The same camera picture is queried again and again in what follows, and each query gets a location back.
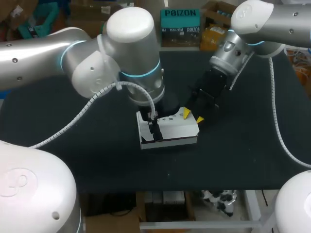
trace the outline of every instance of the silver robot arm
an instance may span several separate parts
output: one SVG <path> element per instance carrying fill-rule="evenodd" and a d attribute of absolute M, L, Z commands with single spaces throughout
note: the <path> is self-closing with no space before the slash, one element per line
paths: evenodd
<path fill-rule="evenodd" d="M 310 48 L 311 4 L 274 5 L 259 0 L 243 2 L 231 18 L 232 29 L 255 53 L 272 57 L 283 44 Z"/>
<path fill-rule="evenodd" d="M 0 43 L 0 90 L 64 74 L 61 57 L 77 41 L 90 37 L 78 28 L 66 28 L 40 39 Z"/>
<path fill-rule="evenodd" d="M 273 5 L 260 0 L 243 2 L 231 18 L 232 28 L 210 60 L 226 75 L 235 75 L 247 56 L 268 58 L 285 44 L 311 47 L 311 4 Z"/>
<path fill-rule="evenodd" d="M 44 38 L 0 43 L 0 90 L 66 74 L 80 95 L 91 98 L 115 81 L 106 75 L 105 53 L 117 80 L 121 71 L 123 79 L 139 84 L 154 103 L 159 102 L 164 84 L 150 13 L 138 7 L 116 12 L 107 22 L 107 33 L 99 39 L 90 39 L 81 29 L 66 28 Z M 135 104 L 149 106 L 144 95 L 128 89 Z"/>

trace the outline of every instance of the teal object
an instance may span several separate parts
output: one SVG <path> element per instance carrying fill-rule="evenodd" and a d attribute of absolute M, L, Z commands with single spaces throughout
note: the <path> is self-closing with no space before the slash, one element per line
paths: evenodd
<path fill-rule="evenodd" d="M 47 36 L 51 32 L 53 23 L 58 14 L 59 7 L 57 2 L 39 4 L 33 13 L 33 16 L 35 20 L 45 18 L 44 23 L 42 25 L 32 27 L 29 22 L 26 22 L 19 26 L 18 30 L 24 39 Z"/>
<path fill-rule="evenodd" d="M 198 8 L 163 9 L 161 10 L 161 27 L 200 27 L 200 10 Z"/>

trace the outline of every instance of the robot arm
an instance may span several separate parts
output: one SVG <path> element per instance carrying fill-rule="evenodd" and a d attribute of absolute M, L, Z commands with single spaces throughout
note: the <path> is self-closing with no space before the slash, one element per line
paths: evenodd
<path fill-rule="evenodd" d="M 67 28 L 44 38 L 1 43 L 0 90 L 66 74 L 80 95 L 91 98 L 121 78 L 149 93 L 157 118 L 175 114 L 179 102 L 175 96 L 165 94 L 151 14 L 138 7 L 122 9 L 110 17 L 106 30 L 95 39 L 80 29 Z M 143 119 L 150 122 L 155 140 L 161 140 L 146 97 L 131 86 L 128 94 Z"/>
<path fill-rule="evenodd" d="M 232 29 L 247 44 L 266 41 L 310 48 L 311 4 L 274 5 L 259 0 L 243 2 L 232 15 Z"/>
<path fill-rule="evenodd" d="M 201 120 L 210 115 L 210 107 L 217 107 L 216 98 L 226 84 L 230 85 L 228 77 L 233 80 L 252 51 L 269 58 L 279 54 L 284 44 L 311 47 L 310 12 L 311 4 L 273 5 L 248 0 L 238 6 L 231 18 L 232 28 L 211 57 L 211 69 L 192 90 L 184 116 L 190 111 Z"/>

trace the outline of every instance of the black table mat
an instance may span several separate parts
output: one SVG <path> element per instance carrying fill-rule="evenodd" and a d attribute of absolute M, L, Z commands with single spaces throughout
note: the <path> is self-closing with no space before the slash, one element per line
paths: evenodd
<path fill-rule="evenodd" d="M 181 103 L 188 85 L 208 69 L 212 53 L 162 52 L 165 85 Z M 311 163 L 311 105 L 287 57 L 273 58 L 276 108 L 283 140 Z M 82 109 L 66 77 L 14 90 L 0 113 L 0 140 L 31 146 L 64 127 Z M 306 170 L 281 148 L 272 118 L 267 59 L 253 57 L 231 93 L 221 99 L 217 122 L 206 122 L 196 145 L 139 149 L 136 106 L 125 91 L 97 100 L 67 133 L 42 147 L 71 169 L 79 191 L 278 189 Z"/>

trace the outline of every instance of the metal frame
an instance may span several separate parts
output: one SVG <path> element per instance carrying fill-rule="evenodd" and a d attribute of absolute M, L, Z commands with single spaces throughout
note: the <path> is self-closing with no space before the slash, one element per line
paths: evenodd
<path fill-rule="evenodd" d="M 140 230 L 155 229 L 243 229 L 252 228 L 252 233 L 269 233 L 276 224 L 275 200 L 264 213 L 260 212 L 257 196 L 254 190 L 244 192 L 246 208 L 249 215 L 247 221 L 200 221 L 200 222 L 143 222 Z"/>

